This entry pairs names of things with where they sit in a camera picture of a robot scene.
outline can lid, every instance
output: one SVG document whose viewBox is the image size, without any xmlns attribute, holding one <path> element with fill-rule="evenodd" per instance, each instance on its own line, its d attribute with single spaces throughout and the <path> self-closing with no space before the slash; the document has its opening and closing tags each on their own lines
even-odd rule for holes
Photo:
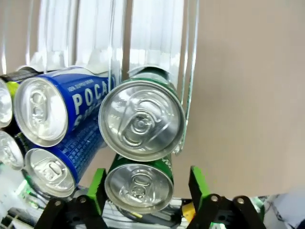
<svg viewBox="0 0 305 229">
<path fill-rule="evenodd" d="M 0 128 L 7 127 L 13 118 L 13 104 L 10 91 L 0 79 Z"/>
<path fill-rule="evenodd" d="M 0 161 L 15 170 L 23 168 L 23 155 L 15 139 L 0 130 Z"/>
<path fill-rule="evenodd" d="M 173 197 L 173 183 L 162 171 L 141 164 L 123 165 L 105 180 L 108 198 L 118 207 L 140 214 L 165 208 Z"/>
<path fill-rule="evenodd" d="M 54 146 L 67 132 L 68 115 L 62 95 L 44 78 L 33 77 L 20 84 L 14 111 L 20 130 L 39 146 Z"/>
<path fill-rule="evenodd" d="M 118 154 L 135 161 L 152 161 L 178 146 L 185 116 L 171 90 L 155 81 L 135 79 L 105 97 L 99 126 L 105 142 Z"/>
<path fill-rule="evenodd" d="M 24 158 L 24 169 L 42 192 L 54 197 L 68 197 L 76 184 L 66 164 L 45 149 L 29 150 Z"/>
</svg>

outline bolt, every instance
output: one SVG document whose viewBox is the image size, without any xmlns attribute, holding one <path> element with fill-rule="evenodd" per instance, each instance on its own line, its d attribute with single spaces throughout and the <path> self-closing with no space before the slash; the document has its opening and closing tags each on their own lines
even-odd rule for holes
<svg viewBox="0 0 305 229">
<path fill-rule="evenodd" d="M 237 202 L 240 203 L 240 204 L 244 204 L 244 200 L 242 198 L 238 198 Z"/>
<path fill-rule="evenodd" d="M 80 202 L 81 202 L 81 203 L 86 202 L 86 198 L 85 198 L 85 197 L 80 198 Z"/>
<path fill-rule="evenodd" d="M 217 201 L 218 201 L 218 197 L 217 197 L 217 196 L 212 196 L 212 197 L 211 197 L 211 200 L 212 200 L 213 202 L 217 202 Z"/>
</svg>

